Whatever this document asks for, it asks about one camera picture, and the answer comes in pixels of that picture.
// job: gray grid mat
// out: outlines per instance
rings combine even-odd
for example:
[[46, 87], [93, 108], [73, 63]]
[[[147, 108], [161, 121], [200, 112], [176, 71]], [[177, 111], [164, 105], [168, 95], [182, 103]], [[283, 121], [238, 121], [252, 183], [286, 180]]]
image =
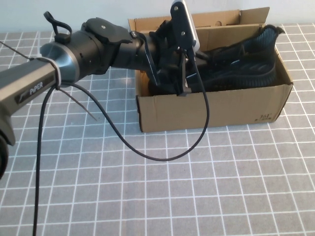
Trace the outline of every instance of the gray grid mat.
[[[295, 87], [270, 124], [209, 128], [190, 155], [144, 160], [116, 137], [96, 106], [69, 89], [92, 120], [55, 92], [43, 133], [39, 232], [45, 236], [315, 235], [315, 26], [284, 25], [277, 48]], [[29, 56], [38, 32], [0, 34]], [[52, 39], [41, 32], [40, 44]], [[0, 48], [0, 70], [25, 60]], [[183, 152], [200, 130], [142, 134], [134, 72], [86, 77], [118, 129], [156, 157]], [[0, 181], [0, 236], [32, 231], [36, 136], [43, 96], [12, 117], [17, 144]]]

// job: open box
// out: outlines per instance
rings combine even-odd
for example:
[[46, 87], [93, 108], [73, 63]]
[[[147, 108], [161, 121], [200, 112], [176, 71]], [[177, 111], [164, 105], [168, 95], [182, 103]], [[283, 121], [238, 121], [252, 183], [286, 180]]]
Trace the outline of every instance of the open box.
[[[200, 50], [228, 46], [258, 32], [264, 27], [269, 8], [232, 10], [193, 14], [200, 41]], [[131, 30], [143, 33], [155, 31], [171, 17], [129, 20]], [[293, 82], [276, 54], [277, 80], [270, 87], [208, 92], [210, 105], [209, 126], [252, 124], [275, 121], [292, 90]], [[151, 96], [146, 73], [136, 71], [136, 102], [142, 132], [202, 128], [206, 109], [203, 95], [192, 93]]]

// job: wire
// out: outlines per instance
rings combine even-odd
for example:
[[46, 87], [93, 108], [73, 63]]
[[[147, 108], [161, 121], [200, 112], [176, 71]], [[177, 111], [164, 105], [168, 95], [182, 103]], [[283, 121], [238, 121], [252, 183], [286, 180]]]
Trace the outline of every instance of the wire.
[[43, 134], [43, 123], [45, 116], [45, 109], [48, 102], [48, 99], [56, 87], [51, 87], [43, 101], [41, 106], [40, 116], [39, 116], [39, 125], [38, 125], [38, 137], [37, 137], [37, 156], [36, 156], [36, 178], [35, 178], [35, 205], [34, 205], [34, 223], [33, 223], [33, 236], [36, 236], [37, 230], [37, 218], [38, 218], [38, 201], [39, 201], [39, 174], [40, 174], [40, 154], [41, 154], [41, 139]]
[[193, 67], [197, 73], [197, 78], [198, 78], [198, 81], [200, 83], [200, 86], [201, 86], [201, 90], [202, 90], [202, 93], [203, 93], [203, 97], [204, 97], [204, 100], [205, 100], [205, 104], [206, 104], [206, 122], [205, 122], [205, 126], [200, 134], [200, 137], [197, 139], [197, 141], [188, 149], [186, 150], [185, 152], [183, 152], [182, 154], [180, 155], [177, 155], [177, 156], [174, 156], [174, 157], [171, 157], [171, 158], [155, 158], [155, 157], [151, 157], [151, 156], [148, 156], [148, 155], [145, 155], [141, 152], [139, 152], [137, 149], [135, 149], [133, 146], [131, 146], [124, 138], [123, 136], [121, 135], [121, 133], [118, 131], [118, 129], [116, 128], [116, 126], [114, 125], [114, 123], [112, 122], [111, 118], [108, 116], [107, 112], [104, 110], [104, 108], [102, 107], [102, 105], [99, 103], [99, 101], [89, 92], [87, 91], [85, 88], [81, 87], [80, 85], [77, 85], [77, 84], [73, 84], [73, 83], [69, 83], [69, 82], [63, 82], [62, 84], [63, 85], [67, 85], [67, 86], [72, 86], [72, 87], [75, 87], [79, 90], [81, 90], [82, 92], [84, 92], [87, 96], [89, 96], [94, 102], [95, 104], [98, 106], [98, 108], [101, 110], [101, 112], [103, 113], [103, 115], [105, 116], [105, 118], [107, 119], [108, 123], [110, 124], [110, 126], [113, 128], [113, 130], [115, 131], [115, 133], [117, 134], [117, 136], [120, 138], [120, 140], [128, 147], [130, 148], [132, 151], [134, 151], [135, 153], [137, 153], [138, 155], [144, 157], [144, 158], [147, 158], [147, 159], [150, 159], [150, 160], [153, 160], [153, 161], [173, 161], [173, 160], [176, 160], [178, 158], [181, 158], [183, 156], [185, 156], [186, 154], [188, 154], [189, 152], [191, 152], [198, 144], [199, 142], [201, 141], [201, 139], [203, 138], [205, 132], [207, 131], [207, 127], [208, 127], [208, 124], [209, 124], [209, 117], [210, 117], [210, 108], [209, 108], [209, 102], [208, 102], [208, 98], [207, 98], [207, 94], [206, 94], [206, 90], [203, 86], [203, 83], [202, 83], [202, 80], [201, 80], [201, 77], [200, 77], [200, 74], [199, 74], [199, 71], [198, 71], [198, 68], [197, 68], [197, 64], [196, 64], [196, 61], [195, 60], [192, 60], [192, 64], [193, 64]]
[[66, 91], [62, 90], [61, 88], [58, 88], [58, 91], [64, 93], [65, 95], [67, 95], [69, 98], [72, 99], [72, 101], [74, 101], [76, 104], [78, 104], [80, 107], [83, 108], [83, 110], [88, 113], [95, 121], [97, 121], [97, 119], [91, 114], [91, 112], [89, 112], [88, 109], [85, 108], [85, 106], [83, 106], [78, 100], [76, 100], [74, 97], [72, 97], [69, 93], [67, 93]]
[[28, 59], [28, 60], [34, 60], [34, 58], [29, 58], [27, 56], [25, 56], [23, 53], [20, 53], [19, 51], [15, 50], [14, 48], [10, 47], [9, 45], [5, 44], [4, 42], [0, 41], [1, 44], [3, 44], [5, 47], [11, 49], [12, 51], [16, 52], [17, 54], [19, 54], [20, 56]]
[[[11, 48], [10, 46], [6, 45], [5, 43], [1, 42], [1, 44], [3, 44], [5, 47], [8, 47], [9, 49], [15, 51], [17, 54], [23, 56], [24, 58], [27, 58], [29, 60], [32, 60], [34, 58], [29, 58], [25, 55], [23, 55], [22, 53], [16, 51], [15, 49]], [[197, 78], [198, 78], [198, 82], [200, 84], [201, 90], [202, 90], [202, 94], [205, 100], [205, 105], [206, 105], [206, 122], [205, 122], [205, 126], [200, 134], [200, 137], [197, 139], [197, 141], [185, 152], [183, 152], [180, 155], [171, 157], [171, 158], [155, 158], [155, 157], [151, 157], [151, 156], [147, 156], [141, 152], [139, 152], [137, 149], [135, 149], [133, 146], [131, 146], [121, 135], [121, 133], [118, 131], [118, 129], [116, 128], [116, 126], [114, 125], [114, 123], [112, 122], [111, 118], [108, 116], [107, 112], [104, 110], [104, 108], [102, 107], [102, 105], [99, 103], [99, 101], [89, 92], [87, 91], [85, 88], [81, 87], [80, 85], [77, 84], [73, 84], [73, 83], [69, 83], [69, 82], [63, 82], [62, 85], [66, 85], [66, 86], [72, 86], [75, 87], [79, 90], [81, 90], [82, 92], [84, 92], [87, 96], [89, 96], [94, 102], [95, 104], [98, 106], [98, 108], [101, 110], [101, 112], [103, 113], [103, 115], [105, 116], [105, 118], [107, 119], [107, 121], [109, 122], [109, 124], [111, 125], [111, 127], [113, 128], [113, 130], [115, 131], [115, 133], [117, 134], [117, 136], [121, 139], [121, 141], [128, 147], [130, 148], [132, 151], [134, 151], [135, 153], [137, 153], [138, 155], [150, 159], [150, 160], [154, 160], [154, 161], [173, 161], [176, 159], [179, 159], [183, 156], [185, 156], [186, 154], [188, 154], [189, 152], [191, 152], [201, 141], [201, 139], [203, 138], [208, 124], [209, 124], [209, 118], [210, 118], [210, 108], [209, 108], [209, 102], [208, 102], [208, 98], [207, 98], [207, 94], [206, 94], [206, 90], [203, 86], [202, 80], [201, 80], [201, 76], [199, 74], [198, 71], [198, 67], [195, 61], [195, 54], [193, 51], [193, 48], [187, 51], [189, 58], [191, 58], [191, 62], [193, 64], [194, 70], [196, 71], [197, 74]], [[38, 137], [37, 137], [37, 154], [36, 154], [36, 170], [35, 170], [35, 203], [34, 203], [34, 221], [33, 221], [33, 236], [36, 236], [36, 231], [37, 231], [37, 220], [38, 220], [38, 203], [39, 203], [39, 180], [40, 180], [40, 155], [41, 155], [41, 142], [42, 142], [42, 133], [43, 133], [43, 123], [44, 123], [44, 117], [45, 117], [45, 110], [46, 110], [46, 106], [47, 106], [47, 102], [49, 97], [51, 96], [52, 92], [57, 89], [56, 85], [51, 87], [44, 100], [42, 103], [42, 107], [41, 107], [41, 111], [40, 111], [40, 116], [39, 116], [39, 124], [38, 124]]]

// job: metal arm segment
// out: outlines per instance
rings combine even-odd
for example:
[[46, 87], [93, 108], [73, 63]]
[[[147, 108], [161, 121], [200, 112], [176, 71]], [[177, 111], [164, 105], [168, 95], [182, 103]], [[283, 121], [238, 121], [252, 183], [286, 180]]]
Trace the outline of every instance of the metal arm segment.
[[39, 59], [0, 72], [0, 134], [8, 144], [15, 144], [10, 117], [55, 83], [55, 68]]

